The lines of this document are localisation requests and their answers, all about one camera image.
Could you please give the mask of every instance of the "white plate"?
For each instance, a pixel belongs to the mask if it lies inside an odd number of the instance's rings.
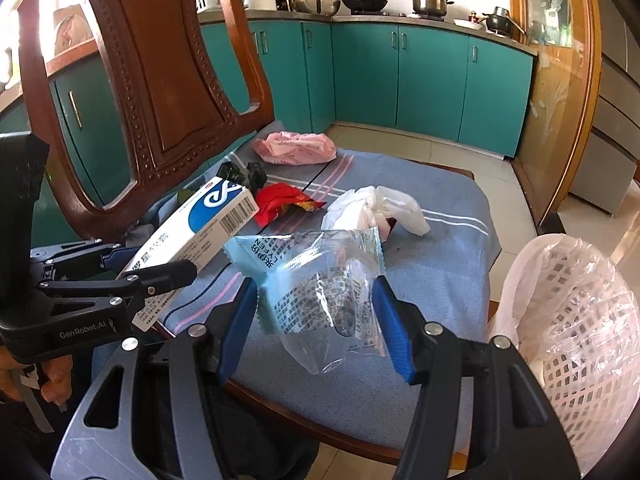
[[[468,22],[467,20],[453,20],[453,23],[459,27],[472,28],[473,30],[480,30],[482,28],[480,23]]]

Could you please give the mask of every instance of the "human hand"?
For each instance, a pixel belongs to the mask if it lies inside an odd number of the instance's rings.
[[[44,400],[57,406],[68,401],[71,397],[72,367],[73,358],[70,355],[42,363],[42,369],[49,379],[40,388]],[[9,375],[9,370],[17,368],[24,368],[24,365],[17,362],[4,346],[0,347],[0,390],[10,399],[21,401],[22,397]]]

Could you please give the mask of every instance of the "chair backrest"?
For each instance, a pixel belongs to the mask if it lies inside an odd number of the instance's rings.
[[[47,178],[67,221],[84,238],[118,241],[164,193],[239,137],[273,121],[273,101],[242,0],[220,0],[250,98],[238,113],[216,78],[195,0],[87,0],[83,6],[113,89],[131,181],[107,206],[74,171],[47,81],[38,0],[23,0],[20,76],[31,131],[50,145]]]

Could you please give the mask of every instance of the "white box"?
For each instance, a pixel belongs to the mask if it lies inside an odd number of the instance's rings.
[[[123,272],[177,260],[190,260],[200,272],[257,212],[247,188],[215,176],[169,216]],[[133,324],[146,332],[180,290],[146,298]]]

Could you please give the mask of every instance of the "white plastic basket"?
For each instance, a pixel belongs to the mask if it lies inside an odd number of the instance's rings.
[[[541,368],[550,399],[585,475],[604,455],[640,396],[638,304],[612,261],[567,235],[532,240],[505,279],[490,337],[518,342]]]

